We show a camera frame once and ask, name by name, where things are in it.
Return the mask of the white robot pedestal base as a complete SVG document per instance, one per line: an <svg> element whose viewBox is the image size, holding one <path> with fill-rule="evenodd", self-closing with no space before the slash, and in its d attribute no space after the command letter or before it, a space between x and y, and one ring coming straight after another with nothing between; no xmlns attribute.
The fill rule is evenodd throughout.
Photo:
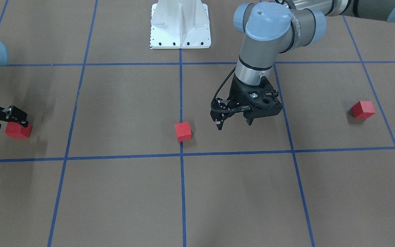
<svg viewBox="0 0 395 247"><path fill-rule="evenodd" d="M151 10L151 49L211 47L207 4L200 0L159 0Z"/></svg>

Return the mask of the red block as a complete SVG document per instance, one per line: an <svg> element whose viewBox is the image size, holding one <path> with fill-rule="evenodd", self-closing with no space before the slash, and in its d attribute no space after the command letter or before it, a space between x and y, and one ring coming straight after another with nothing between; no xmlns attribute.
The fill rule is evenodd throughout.
<svg viewBox="0 0 395 247"><path fill-rule="evenodd" d="M354 118L368 119L373 116L376 111L372 101L359 101L352 106L351 112Z"/></svg>
<svg viewBox="0 0 395 247"><path fill-rule="evenodd" d="M31 131L31 124L28 124L25 128L17 122L8 122L5 128L5 134L13 139L28 139L31 135Z"/></svg>
<svg viewBox="0 0 395 247"><path fill-rule="evenodd" d="M192 131L189 122L179 122L174 125L178 142L185 142L192 139Z"/></svg>

